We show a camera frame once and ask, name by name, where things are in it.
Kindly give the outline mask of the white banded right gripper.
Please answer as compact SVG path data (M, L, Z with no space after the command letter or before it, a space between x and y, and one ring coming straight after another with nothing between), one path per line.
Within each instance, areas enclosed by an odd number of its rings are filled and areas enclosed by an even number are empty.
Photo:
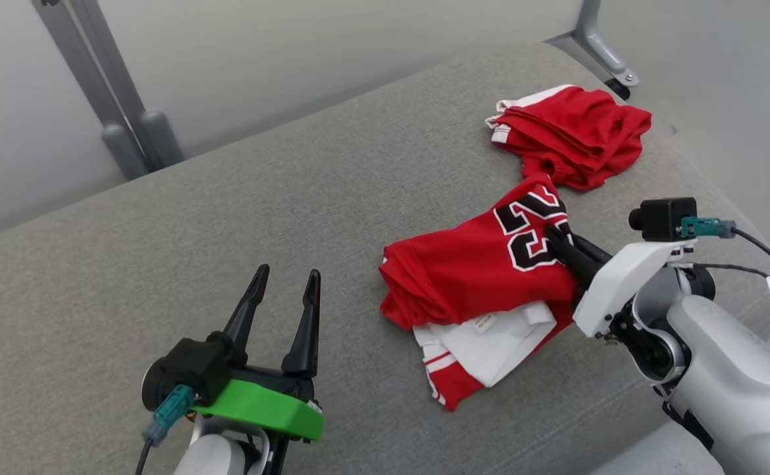
M559 262L569 270L578 287L586 290L573 319L589 338L607 334L609 322L605 317L619 312L657 271L668 262L683 258L684 251L693 249L697 243L696 239L636 241L613 256L574 234L568 223L560 224L560 228L545 225L545 236Z

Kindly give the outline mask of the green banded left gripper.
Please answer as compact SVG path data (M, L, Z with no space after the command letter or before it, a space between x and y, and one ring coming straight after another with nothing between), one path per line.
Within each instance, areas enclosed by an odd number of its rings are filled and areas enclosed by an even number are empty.
M268 264L255 271L224 328L230 342L228 363L233 367L248 362L246 345L269 273ZM260 367L233 370L232 378L214 402L195 403L192 411L281 433L293 440L321 438L324 415L315 399L312 379L317 375L319 361L321 281L321 273L311 270L302 298L303 313L291 349L283 358L282 372Z

